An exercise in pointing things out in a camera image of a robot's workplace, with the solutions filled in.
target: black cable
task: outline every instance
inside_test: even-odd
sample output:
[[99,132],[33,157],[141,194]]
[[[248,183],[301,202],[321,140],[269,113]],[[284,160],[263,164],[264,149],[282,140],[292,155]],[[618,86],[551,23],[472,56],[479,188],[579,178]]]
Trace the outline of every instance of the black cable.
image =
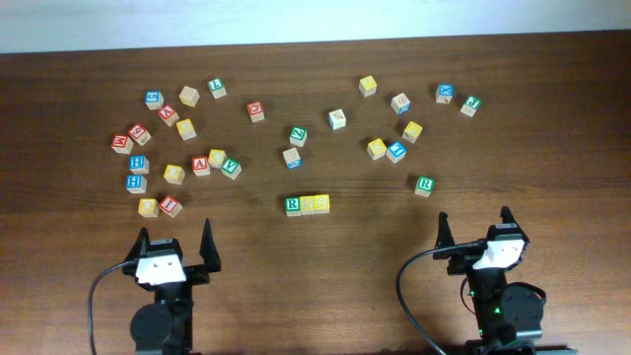
[[403,294],[401,293],[401,277],[403,276],[403,272],[405,271],[407,266],[409,266],[412,262],[416,261],[417,259],[419,259],[419,258],[421,258],[423,256],[431,255],[431,254],[437,253],[437,252],[452,251],[452,250],[456,250],[456,249],[465,249],[465,248],[474,248],[474,247],[479,247],[479,246],[480,246],[480,242],[472,242],[472,243],[466,243],[466,244],[461,244],[461,245],[451,246],[451,247],[434,248],[434,249],[431,249],[431,250],[426,250],[426,251],[420,252],[420,253],[410,257],[409,260],[405,261],[403,266],[401,266],[400,270],[398,270],[398,274],[396,275],[396,296],[398,297],[399,304],[401,304],[401,307],[403,308],[403,311],[410,318],[410,321],[412,322],[412,324],[414,325],[416,330],[418,330],[418,332],[434,348],[434,350],[436,350],[436,352],[438,352],[441,355],[447,355],[447,353],[445,352],[445,350],[443,350],[441,348],[441,346],[439,344],[437,344],[434,340],[432,340],[432,338],[429,336],[429,334],[427,332],[425,332],[425,330],[423,330],[421,325],[419,325],[419,323],[416,321],[414,316],[410,313],[410,310],[407,308],[407,305],[405,304],[405,300],[403,300]]
[[464,295],[462,294],[462,291],[464,291],[464,285],[466,285],[467,281],[468,279],[465,277],[464,280],[462,280],[462,284],[460,284],[460,300],[462,301],[462,304],[466,307],[466,310],[471,312],[475,316],[475,312],[472,311],[469,305],[464,301]]
[[128,266],[128,265],[133,265],[134,263],[136,263],[136,261],[134,260],[125,261],[125,262],[121,262],[120,264],[116,264],[110,268],[107,268],[104,272],[102,272],[99,276],[97,276],[95,281],[92,283],[92,286],[90,287],[90,294],[88,295],[88,332],[90,333],[90,349],[92,350],[92,355],[97,355],[97,349],[95,348],[95,330],[93,327],[93,320],[92,320],[92,298],[95,294],[95,289],[97,288],[97,284],[99,283],[99,281],[101,281],[101,279],[108,276],[113,271],[119,268]]

